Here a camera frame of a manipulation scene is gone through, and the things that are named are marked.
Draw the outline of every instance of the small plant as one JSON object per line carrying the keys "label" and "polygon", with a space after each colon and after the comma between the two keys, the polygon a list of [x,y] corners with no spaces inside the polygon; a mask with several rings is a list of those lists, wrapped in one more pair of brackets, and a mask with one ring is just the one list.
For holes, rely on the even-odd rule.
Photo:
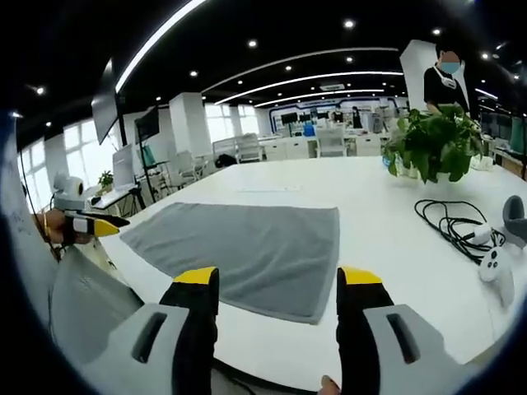
{"label": "small plant", "polygon": [[470,158],[483,154],[479,125],[458,105],[440,107],[441,114],[422,114],[416,109],[398,121],[399,132],[385,147],[388,171],[397,176],[398,161],[416,168],[423,183],[437,183],[439,173],[457,182],[469,172]]}
{"label": "small plant", "polygon": [[114,183],[114,176],[109,171],[105,171],[99,177],[99,184],[102,188],[108,188],[113,183]]}

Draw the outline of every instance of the window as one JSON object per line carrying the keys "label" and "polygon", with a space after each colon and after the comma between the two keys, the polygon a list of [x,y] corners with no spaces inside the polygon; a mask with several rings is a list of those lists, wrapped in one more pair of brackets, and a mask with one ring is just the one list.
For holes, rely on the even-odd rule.
{"label": "window", "polygon": [[99,145],[93,120],[64,129],[68,172],[82,179],[85,188],[95,187],[103,172],[113,171],[112,155],[117,151],[117,146],[114,129]]}
{"label": "window", "polygon": [[254,107],[252,105],[239,105],[238,111],[240,112],[241,131],[244,134],[259,134],[258,119]]}
{"label": "window", "polygon": [[211,142],[234,137],[231,109],[228,105],[205,105],[205,114]]}
{"label": "window", "polygon": [[24,172],[22,172],[22,161],[26,173],[27,206],[31,210],[30,202],[32,202],[35,211],[41,211],[49,205],[51,200],[51,187],[45,165],[44,140],[39,140],[29,148],[22,150],[22,158],[20,155],[18,156],[18,171],[21,182],[26,185]]}

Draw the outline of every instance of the green leaves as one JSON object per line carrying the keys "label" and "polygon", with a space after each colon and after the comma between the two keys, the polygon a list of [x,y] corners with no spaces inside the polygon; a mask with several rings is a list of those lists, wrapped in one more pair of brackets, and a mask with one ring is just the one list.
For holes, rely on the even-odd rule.
{"label": "green leaves", "polygon": [[396,158],[400,157],[406,169],[413,165],[419,170],[424,183],[436,183],[438,173],[447,173],[451,182],[457,182],[469,172],[470,158],[482,155],[478,125],[458,105],[442,105],[440,110],[442,114],[422,114],[412,109],[408,120],[397,122],[404,133],[385,148],[392,175],[397,175]]}

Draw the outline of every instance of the black ceiling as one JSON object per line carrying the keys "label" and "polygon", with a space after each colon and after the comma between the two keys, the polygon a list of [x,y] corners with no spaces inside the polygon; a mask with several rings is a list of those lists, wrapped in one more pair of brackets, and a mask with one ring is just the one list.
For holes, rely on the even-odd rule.
{"label": "black ceiling", "polygon": [[[91,115],[90,101],[108,59],[119,75],[150,34],[186,1],[150,2],[63,0],[16,2],[12,37],[4,53],[13,53],[8,92],[24,118],[21,129],[38,135],[44,123],[64,125]],[[208,0],[183,19],[147,54],[122,92],[126,112],[144,109],[161,96],[167,102],[181,91],[203,91],[251,68],[328,49],[384,47],[404,50],[409,40],[437,40],[431,30],[440,27],[467,61],[468,84],[500,96],[513,108],[525,88],[525,43],[521,12],[514,2],[493,1],[374,1],[325,0]],[[356,25],[343,28],[346,19]],[[249,49],[248,40],[258,47]],[[498,51],[496,46],[507,42]],[[481,51],[499,54],[483,61]],[[361,51],[328,53],[279,63],[214,87],[207,101],[292,78],[348,71],[401,71],[400,53]],[[346,57],[353,62],[347,63]],[[523,60],[521,65],[514,65]],[[292,70],[285,71],[290,64]],[[198,77],[189,76],[191,70]],[[508,72],[523,73],[511,81]],[[232,103],[254,104],[283,96],[312,93],[312,86],[351,83],[348,89],[387,89],[391,95],[406,91],[403,77],[339,77],[299,82],[254,93]],[[28,86],[45,86],[37,96]]]}

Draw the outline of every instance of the white controller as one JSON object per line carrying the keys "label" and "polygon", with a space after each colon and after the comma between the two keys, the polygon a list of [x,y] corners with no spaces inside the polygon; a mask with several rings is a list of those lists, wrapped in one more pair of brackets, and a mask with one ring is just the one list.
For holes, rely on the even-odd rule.
{"label": "white controller", "polygon": [[479,278],[496,290],[503,307],[511,305],[514,300],[514,279],[511,261],[504,249],[495,247],[483,257],[479,265]]}

